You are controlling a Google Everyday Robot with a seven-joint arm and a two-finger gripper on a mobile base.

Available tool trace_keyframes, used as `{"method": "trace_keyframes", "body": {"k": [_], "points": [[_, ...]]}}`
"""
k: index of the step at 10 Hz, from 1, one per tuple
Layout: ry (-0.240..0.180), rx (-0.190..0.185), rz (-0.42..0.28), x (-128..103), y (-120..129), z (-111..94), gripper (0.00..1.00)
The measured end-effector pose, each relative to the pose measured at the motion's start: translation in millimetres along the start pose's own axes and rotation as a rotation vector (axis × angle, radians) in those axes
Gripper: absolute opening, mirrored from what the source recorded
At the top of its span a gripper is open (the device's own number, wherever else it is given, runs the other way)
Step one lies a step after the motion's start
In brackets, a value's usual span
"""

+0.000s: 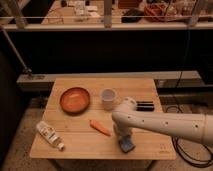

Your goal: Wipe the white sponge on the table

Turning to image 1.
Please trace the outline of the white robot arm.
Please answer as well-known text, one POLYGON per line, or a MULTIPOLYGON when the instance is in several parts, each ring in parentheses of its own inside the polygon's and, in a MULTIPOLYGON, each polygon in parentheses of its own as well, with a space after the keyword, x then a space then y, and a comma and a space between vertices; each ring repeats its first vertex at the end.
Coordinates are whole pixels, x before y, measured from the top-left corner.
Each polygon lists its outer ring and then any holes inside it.
POLYGON ((126 97, 112 112, 119 137, 130 136, 132 128, 213 146, 213 115, 137 111, 134 99, 126 97))

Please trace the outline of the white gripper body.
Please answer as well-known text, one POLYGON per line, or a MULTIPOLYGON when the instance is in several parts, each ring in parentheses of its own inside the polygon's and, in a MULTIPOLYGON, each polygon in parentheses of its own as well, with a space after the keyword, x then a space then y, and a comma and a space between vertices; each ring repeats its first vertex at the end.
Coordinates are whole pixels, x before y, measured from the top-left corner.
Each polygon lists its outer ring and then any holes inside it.
POLYGON ((113 129, 114 129, 114 132, 117 135, 118 139, 122 139, 124 137, 132 135, 132 129, 123 124, 115 123, 113 125, 113 129))

